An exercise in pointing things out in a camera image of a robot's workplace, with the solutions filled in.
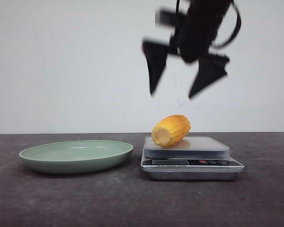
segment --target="kitchen scale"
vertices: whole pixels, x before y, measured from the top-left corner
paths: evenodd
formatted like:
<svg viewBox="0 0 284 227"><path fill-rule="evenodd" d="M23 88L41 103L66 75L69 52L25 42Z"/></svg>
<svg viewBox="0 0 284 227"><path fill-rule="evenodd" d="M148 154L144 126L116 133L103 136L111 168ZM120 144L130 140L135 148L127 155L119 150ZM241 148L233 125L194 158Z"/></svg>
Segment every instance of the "kitchen scale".
<svg viewBox="0 0 284 227"><path fill-rule="evenodd" d="M230 157L228 146L211 137L184 137L162 148L145 138L142 170L157 180L232 180L244 165Z"/></svg>

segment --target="white wall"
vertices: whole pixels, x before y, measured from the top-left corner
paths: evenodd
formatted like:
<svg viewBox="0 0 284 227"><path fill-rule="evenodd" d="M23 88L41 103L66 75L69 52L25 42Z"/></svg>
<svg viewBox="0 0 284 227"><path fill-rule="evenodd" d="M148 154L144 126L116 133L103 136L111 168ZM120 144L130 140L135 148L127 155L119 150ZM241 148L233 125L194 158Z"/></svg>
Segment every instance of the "white wall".
<svg viewBox="0 0 284 227"><path fill-rule="evenodd" d="M169 40L154 16L175 0L0 0L0 133L150 132L171 114L192 132L284 131L284 0L236 2L229 75L189 101L197 64L170 57L151 98L141 52Z"/></svg>

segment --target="corn cob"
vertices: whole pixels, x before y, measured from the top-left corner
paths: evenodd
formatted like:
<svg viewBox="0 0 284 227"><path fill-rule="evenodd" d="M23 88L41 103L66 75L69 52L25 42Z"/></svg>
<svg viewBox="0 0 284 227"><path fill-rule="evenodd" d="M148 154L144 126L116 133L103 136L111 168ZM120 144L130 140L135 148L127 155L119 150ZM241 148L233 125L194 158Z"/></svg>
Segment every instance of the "corn cob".
<svg viewBox="0 0 284 227"><path fill-rule="evenodd" d="M152 130L152 140L161 147L178 143L190 130L190 122L183 115L172 115L160 121Z"/></svg>

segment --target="table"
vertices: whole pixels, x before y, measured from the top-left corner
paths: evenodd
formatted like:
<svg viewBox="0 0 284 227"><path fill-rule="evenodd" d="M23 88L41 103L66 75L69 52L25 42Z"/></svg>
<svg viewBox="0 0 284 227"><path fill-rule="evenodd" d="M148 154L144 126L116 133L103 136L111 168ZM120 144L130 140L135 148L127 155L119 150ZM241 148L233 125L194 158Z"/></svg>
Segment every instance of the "table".
<svg viewBox="0 0 284 227"><path fill-rule="evenodd" d="M0 227L284 227L284 132L191 133L230 147L234 181L154 181L140 168L149 133L0 135ZM70 140L133 144L128 160L80 175L26 168L18 153Z"/></svg>

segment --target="ceramic plate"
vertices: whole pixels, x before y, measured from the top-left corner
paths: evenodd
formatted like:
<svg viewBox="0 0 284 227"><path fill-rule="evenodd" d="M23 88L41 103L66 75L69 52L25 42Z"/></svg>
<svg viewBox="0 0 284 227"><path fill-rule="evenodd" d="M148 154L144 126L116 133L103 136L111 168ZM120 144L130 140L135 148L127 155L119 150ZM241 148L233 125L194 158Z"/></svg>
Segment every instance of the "ceramic plate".
<svg viewBox="0 0 284 227"><path fill-rule="evenodd" d="M44 144L19 153L30 169L51 174L78 174L111 168L132 152L128 143L112 140L79 140Z"/></svg>

